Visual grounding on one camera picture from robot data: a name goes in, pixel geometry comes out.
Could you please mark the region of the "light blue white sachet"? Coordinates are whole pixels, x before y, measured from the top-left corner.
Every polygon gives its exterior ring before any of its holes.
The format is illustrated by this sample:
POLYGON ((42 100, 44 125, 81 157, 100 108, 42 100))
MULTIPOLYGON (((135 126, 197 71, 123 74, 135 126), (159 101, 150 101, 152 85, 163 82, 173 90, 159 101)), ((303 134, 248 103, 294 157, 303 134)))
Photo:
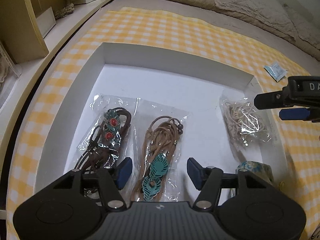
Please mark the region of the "light blue white sachet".
POLYGON ((279 82, 287 74, 287 70, 275 62, 269 66, 264 66, 264 70, 274 79, 274 81, 279 82))

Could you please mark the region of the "blue floral fabric pouch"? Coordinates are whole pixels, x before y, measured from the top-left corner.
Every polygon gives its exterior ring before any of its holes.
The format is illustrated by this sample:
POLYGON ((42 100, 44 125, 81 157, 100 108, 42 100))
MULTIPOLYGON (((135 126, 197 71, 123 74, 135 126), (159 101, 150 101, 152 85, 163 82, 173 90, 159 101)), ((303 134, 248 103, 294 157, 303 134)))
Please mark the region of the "blue floral fabric pouch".
MULTIPOLYGON (((239 171, 249 171, 260 179, 264 180, 266 183, 274 186, 274 177, 272 173, 272 168, 270 165, 259 163, 257 161, 244 161, 237 166, 235 174, 238 174, 239 171)), ((264 189, 265 185, 256 181, 252 177, 245 177, 246 187, 248 189, 264 189)))

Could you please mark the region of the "large folded beige blanket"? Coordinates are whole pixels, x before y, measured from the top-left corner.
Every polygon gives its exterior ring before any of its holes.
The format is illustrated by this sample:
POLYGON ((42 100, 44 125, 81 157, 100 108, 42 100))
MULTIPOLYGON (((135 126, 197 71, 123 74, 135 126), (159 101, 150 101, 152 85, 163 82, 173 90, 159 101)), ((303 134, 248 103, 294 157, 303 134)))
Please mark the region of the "large folded beige blanket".
POLYGON ((319 50, 319 29, 277 0, 214 0, 217 8, 247 16, 272 28, 290 41, 297 38, 319 50))

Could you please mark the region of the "white shallow box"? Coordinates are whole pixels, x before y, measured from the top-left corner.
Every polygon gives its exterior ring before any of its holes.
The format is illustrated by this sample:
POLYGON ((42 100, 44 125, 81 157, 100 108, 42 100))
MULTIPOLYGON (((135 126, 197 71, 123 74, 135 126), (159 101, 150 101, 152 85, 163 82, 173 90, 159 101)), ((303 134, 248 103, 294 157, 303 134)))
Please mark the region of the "white shallow box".
POLYGON ((161 122, 161 116, 178 118, 184 126, 167 177, 165 201, 196 199, 198 191, 186 169, 190 157, 228 173, 244 161, 258 161, 271 167, 276 185, 284 186, 289 173, 271 112, 260 112, 265 135, 236 146, 221 111, 225 99, 251 100, 261 92, 253 75, 214 60, 156 47, 103 43, 80 70, 54 118, 35 189, 75 167, 102 112, 114 107, 124 107, 133 117, 120 152, 120 159, 130 157, 134 163, 124 197, 138 176, 144 134, 161 122))

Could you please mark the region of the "wooden bedside shelf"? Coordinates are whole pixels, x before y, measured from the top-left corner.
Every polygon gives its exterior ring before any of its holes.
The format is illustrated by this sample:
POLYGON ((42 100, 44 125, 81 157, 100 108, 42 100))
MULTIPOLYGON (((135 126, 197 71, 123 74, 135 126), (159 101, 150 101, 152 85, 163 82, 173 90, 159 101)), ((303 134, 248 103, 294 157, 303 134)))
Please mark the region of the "wooden bedside shelf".
POLYGON ((1 141, 43 68, 110 1, 90 0, 71 8, 66 0, 1 0, 1 141))

